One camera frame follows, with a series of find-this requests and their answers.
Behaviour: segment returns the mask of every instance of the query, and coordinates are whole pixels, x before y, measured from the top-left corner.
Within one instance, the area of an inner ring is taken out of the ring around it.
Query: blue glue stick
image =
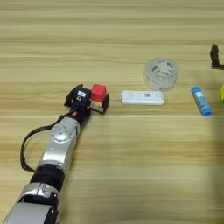
[[[201,87],[193,87],[192,94],[199,106],[200,113],[203,116],[210,116],[213,113],[213,111],[211,110],[207,102],[207,98],[203,95]]]

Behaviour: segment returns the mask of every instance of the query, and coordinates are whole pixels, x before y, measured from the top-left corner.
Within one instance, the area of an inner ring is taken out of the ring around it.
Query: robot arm
[[[57,210],[59,194],[68,173],[81,126],[89,118],[91,107],[104,113],[108,104],[109,94],[104,97],[101,107],[91,105],[91,90],[82,85],[70,92],[65,105],[72,113],[52,126],[49,144],[38,162],[31,181],[24,187],[3,224],[60,222],[60,213]]]

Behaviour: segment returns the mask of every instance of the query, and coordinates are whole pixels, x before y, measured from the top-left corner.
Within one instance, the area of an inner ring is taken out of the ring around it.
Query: white rectangular object
[[[160,91],[122,91],[122,104],[163,105],[164,95]]]

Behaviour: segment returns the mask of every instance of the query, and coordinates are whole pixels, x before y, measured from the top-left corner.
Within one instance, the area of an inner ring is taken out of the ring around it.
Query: wood grain surface
[[[60,196],[62,224],[223,224],[223,0],[0,0],[0,220],[29,182],[19,149],[32,129],[67,110],[74,86],[105,84],[105,116],[82,131]],[[155,57],[176,60],[176,87],[165,105],[124,106],[123,90],[147,90]],[[191,95],[201,85],[214,116]],[[33,137],[33,166],[48,133]]]

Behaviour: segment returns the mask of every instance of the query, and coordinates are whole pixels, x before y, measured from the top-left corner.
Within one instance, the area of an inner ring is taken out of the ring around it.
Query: red cube
[[[103,102],[107,89],[105,86],[94,84],[91,89],[91,100],[95,102]]]

